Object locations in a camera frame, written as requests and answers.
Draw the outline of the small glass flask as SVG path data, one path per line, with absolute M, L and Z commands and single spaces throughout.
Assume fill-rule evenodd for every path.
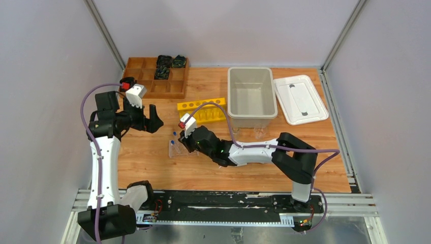
M 232 133 L 234 136 L 240 135 L 240 128 L 239 127 L 232 127 L 231 130 L 232 130 Z

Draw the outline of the small glass beaker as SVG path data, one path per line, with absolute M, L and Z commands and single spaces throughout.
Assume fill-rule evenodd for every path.
M 255 132 L 256 139 L 260 139 L 265 135 L 265 132 L 260 128 L 256 128 L 254 132 Z

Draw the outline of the white plastic bin lid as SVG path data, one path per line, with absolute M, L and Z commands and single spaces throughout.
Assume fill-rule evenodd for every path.
M 311 78 L 298 75 L 273 80 L 275 94 L 288 124 L 298 126 L 329 118 Z

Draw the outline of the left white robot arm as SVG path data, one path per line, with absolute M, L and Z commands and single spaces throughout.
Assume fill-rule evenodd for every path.
M 142 180 L 127 186 L 124 196 L 118 187 L 118 155 L 121 140 L 129 129 L 155 133 L 163 121 L 156 106 L 149 106 L 150 116 L 144 115 L 144 91 L 127 91 L 123 106 L 119 92 L 95 95 L 97 109 L 85 122 L 92 153 L 91 193 L 87 209 L 78 214 L 78 224 L 97 243 L 133 234 L 137 229 L 137 212 L 152 209 L 156 197 L 149 181 Z

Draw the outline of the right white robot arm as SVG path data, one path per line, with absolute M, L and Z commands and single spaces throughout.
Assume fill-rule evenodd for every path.
M 276 139 L 245 143 L 218 138 L 205 126 L 189 134 L 182 131 L 178 141 L 192 153 L 198 151 L 222 167 L 239 167 L 249 163 L 274 164 L 293 182 L 290 205 L 303 212 L 311 204 L 310 194 L 317 150 L 290 133 L 280 133 Z

